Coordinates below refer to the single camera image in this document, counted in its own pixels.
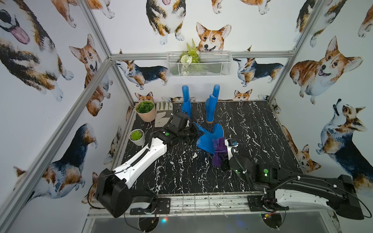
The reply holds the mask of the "blue rubber boot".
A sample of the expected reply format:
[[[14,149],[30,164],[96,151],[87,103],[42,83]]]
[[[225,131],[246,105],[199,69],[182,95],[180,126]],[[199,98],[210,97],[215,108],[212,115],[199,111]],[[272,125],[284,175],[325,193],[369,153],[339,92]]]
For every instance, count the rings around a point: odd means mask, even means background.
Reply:
[[[189,87],[187,85],[182,86],[183,92],[183,103],[181,105],[181,112],[185,113],[191,118],[191,102],[189,95]]]
[[[224,131],[223,127],[220,124],[215,124],[213,127],[213,131],[209,132],[205,128],[197,125],[200,130],[204,132],[204,135],[199,138],[197,141],[197,147],[210,153],[213,154],[214,148],[213,148],[213,141],[214,139],[218,139],[221,137],[224,137]]]
[[[212,94],[210,94],[205,104],[207,123],[212,123],[214,121],[215,109],[216,109],[216,105],[219,99],[219,93],[220,93],[220,86],[216,84],[214,85]]]

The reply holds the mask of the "purple cloth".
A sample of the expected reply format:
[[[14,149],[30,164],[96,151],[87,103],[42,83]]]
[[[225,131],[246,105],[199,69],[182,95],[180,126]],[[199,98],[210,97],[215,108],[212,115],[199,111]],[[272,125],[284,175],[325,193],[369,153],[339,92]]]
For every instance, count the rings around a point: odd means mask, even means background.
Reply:
[[[222,168],[223,162],[228,158],[228,150],[227,146],[225,145],[225,138],[221,137],[212,141],[214,148],[212,164],[216,167]]]

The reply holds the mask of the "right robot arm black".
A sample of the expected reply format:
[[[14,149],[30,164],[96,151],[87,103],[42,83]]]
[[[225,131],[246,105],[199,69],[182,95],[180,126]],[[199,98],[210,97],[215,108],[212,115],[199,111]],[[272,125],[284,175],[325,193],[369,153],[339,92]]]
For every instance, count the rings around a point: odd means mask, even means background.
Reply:
[[[363,220],[364,214],[350,176],[322,178],[256,164],[228,148],[229,166],[259,196],[248,197],[251,211],[287,211],[291,206],[322,206],[338,216]]]

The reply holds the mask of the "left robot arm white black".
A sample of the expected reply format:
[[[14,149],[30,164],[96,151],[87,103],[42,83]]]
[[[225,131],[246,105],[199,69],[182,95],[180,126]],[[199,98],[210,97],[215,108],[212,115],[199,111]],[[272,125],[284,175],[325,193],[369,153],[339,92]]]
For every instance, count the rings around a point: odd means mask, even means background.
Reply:
[[[177,129],[176,133],[170,127],[151,133],[149,143],[130,160],[114,170],[105,169],[101,172],[97,180],[96,200],[113,217],[124,215],[128,209],[140,210],[145,214],[154,213],[159,207],[157,195],[149,190],[134,191],[131,187],[155,160],[166,154],[168,147],[183,141],[195,143],[204,134],[195,123]]]

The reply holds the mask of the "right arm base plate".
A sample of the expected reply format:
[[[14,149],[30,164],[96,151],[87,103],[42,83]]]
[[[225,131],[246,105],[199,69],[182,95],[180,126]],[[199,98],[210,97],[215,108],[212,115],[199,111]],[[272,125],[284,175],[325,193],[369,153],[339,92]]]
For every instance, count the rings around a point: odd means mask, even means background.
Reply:
[[[277,203],[277,199],[269,199],[265,196],[248,196],[248,205],[252,212],[268,212],[288,211],[289,207],[281,206]]]

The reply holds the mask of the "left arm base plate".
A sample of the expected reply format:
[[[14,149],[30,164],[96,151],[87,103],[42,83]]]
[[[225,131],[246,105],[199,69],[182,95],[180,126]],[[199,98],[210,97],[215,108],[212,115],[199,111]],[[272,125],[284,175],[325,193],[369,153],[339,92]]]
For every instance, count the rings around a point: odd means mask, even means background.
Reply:
[[[169,214],[170,198],[135,197],[130,205],[130,215]]]

